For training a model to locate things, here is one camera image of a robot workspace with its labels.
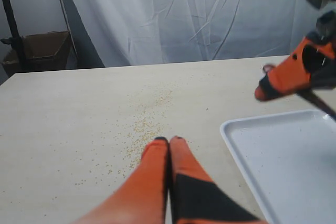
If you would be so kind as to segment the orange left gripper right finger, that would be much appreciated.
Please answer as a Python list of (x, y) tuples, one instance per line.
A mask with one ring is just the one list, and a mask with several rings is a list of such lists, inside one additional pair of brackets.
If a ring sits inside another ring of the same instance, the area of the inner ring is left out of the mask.
[(227, 196), (191, 152), (186, 140), (170, 140), (174, 223), (265, 223)]

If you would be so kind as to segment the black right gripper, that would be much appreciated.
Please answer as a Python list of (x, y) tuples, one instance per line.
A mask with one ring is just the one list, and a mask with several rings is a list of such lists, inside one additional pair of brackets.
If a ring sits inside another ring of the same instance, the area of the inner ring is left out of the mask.
[[(306, 0), (317, 10), (335, 0)], [(270, 101), (300, 90), (335, 87), (335, 11), (316, 22), (321, 39), (305, 36), (297, 48), (277, 66), (269, 66), (255, 90), (258, 101)]]

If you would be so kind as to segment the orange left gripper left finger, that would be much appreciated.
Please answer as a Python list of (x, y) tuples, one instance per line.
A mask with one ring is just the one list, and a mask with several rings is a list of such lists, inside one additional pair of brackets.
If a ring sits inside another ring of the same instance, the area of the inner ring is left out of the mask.
[(169, 143), (157, 137), (120, 188), (74, 223), (165, 223), (168, 176)]

